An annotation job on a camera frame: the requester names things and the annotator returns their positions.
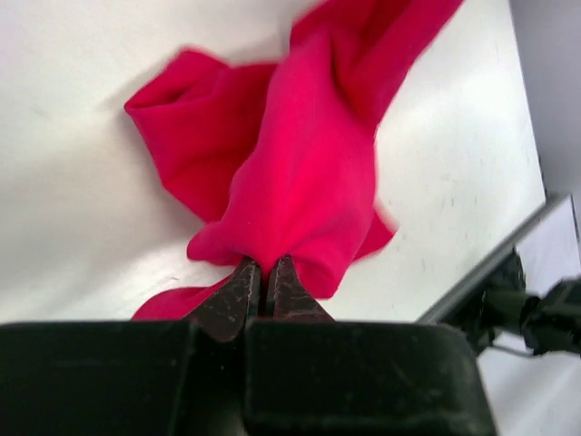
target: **fabric fold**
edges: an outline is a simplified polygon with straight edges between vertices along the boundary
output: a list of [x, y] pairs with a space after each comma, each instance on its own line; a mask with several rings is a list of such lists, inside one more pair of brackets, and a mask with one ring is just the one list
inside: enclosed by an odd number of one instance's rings
[[[188, 257], [249, 256], [268, 274], [290, 254], [306, 289], [331, 297], [354, 260], [393, 236], [374, 208], [375, 131], [460, 3], [329, 0], [293, 26], [277, 64], [180, 52], [125, 109], [164, 187], [207, 223]], [[135, 317], [175, 318], [210, 289], [164, 292]]]

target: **pink fabric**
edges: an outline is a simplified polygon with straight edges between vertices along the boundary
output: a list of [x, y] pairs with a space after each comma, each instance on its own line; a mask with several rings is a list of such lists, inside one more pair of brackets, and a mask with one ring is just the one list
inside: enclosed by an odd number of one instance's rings
[[[207, 225], [190, 259], [268, 274], [292, 255], [317, 298], [393, 227], [374, 208], [374, 135], [409, 68], [460, 0], [329, 0], [293, 26], [278, 64], [184, 50], [127, 104], [163, 185]], [[153, 297], [134, 318], [179, 318], [213, 290]]]

